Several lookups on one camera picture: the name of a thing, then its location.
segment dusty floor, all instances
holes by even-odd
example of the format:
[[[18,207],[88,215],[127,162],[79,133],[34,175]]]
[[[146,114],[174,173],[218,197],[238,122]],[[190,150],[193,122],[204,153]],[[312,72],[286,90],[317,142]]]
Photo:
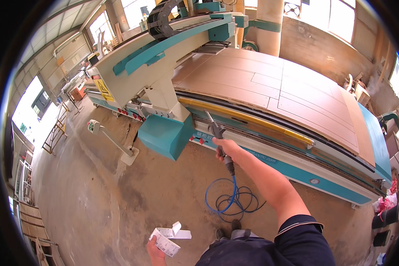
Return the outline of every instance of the dusty floor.
[[[126,146],[131,145],[140,122],[115,118],[111,111],[94,108],[88,98],[80,114],[69,115],[66,133],[55,148],[56,156],[36,149],[33,187],[49,237],[59,244],[66,265],[149,265],[145,245],[155,227],[171,227],[180,221],[191,230],[191,240],[175,240],[182,248],[171,265],[194,265],[214,240],[214,230],[230,224],[207,210],[204,193],[227,170],[214,151],[188,143],[175,162],[134,144],[140,154],[132,166],[119,158],[121,152],[105,136],[87,130],[98,120]],[[130,132],[125,138],[128,124]],[[239,186],[249,186],[263,202],[255,185],[237,168]],[[360,210],[351,204],[294,183],[316,220],[325,224],[324,236],[337,265],[364,265],[375,232],[371,205]],[[244,228],[272,240],[277,234],[275,211],[265,205],[242,219]]]

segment hand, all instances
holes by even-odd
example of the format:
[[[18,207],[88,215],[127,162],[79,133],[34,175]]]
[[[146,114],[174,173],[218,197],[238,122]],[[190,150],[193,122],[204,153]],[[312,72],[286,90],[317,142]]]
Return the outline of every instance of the hand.
[[[157,260],[164,260],[165,253],[162,252],[159,248],[155,246],[156,236],[153,236],[152,239],[146,244],[146,249],[148,250],[149,257],[151,258],[152,265]]]
[[[214,144],[222,146],[223,151],[232,158],[233,162],[237,163],[237,157],[239,156],[239,153],[244,151],[233,140],[219,140],[216,137],[213,137],[211,140],[213,141]],[[216,149],[216,158],[219,159],[220,161],[223,161],[223,157],[219,156],[218,149]]]

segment ceiling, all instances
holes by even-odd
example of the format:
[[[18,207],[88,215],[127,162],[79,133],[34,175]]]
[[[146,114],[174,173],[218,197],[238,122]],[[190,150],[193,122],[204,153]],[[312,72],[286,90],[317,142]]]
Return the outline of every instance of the ceiling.
[[[47,18],[37,29],[21,57],[18,69],[34,53],[62,33],[81,25],[98,5],[100,0],[58,0]]]

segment shoe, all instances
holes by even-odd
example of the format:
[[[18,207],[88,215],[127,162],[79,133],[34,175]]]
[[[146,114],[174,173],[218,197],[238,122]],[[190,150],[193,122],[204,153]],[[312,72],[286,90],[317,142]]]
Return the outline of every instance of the shoe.
[[[232,220],[232,231],[240,229],[241,229],[241,222],[238,219]]]
[[[226,234],[225,234],[225,232],[223,231],[222,228],[217,228],[216,229],[216,238],[217,238],[217,240],[222,240],[222,239],[226,239],[227,238]]]

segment yellow warning sticker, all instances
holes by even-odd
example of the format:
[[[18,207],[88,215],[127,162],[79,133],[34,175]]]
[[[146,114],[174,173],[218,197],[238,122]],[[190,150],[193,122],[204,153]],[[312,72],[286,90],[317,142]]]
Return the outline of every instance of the yellow warning sticker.
[[[103,83],[103,80],[93,80],[93,81],[96,84],[96,87],[99,89],[99,91],[102,94],[102,96],[105,98],[105,100],[111,101],[111,102],[115,102],[114,98],[112,98],[111,93],[105,87],[105,84]]]

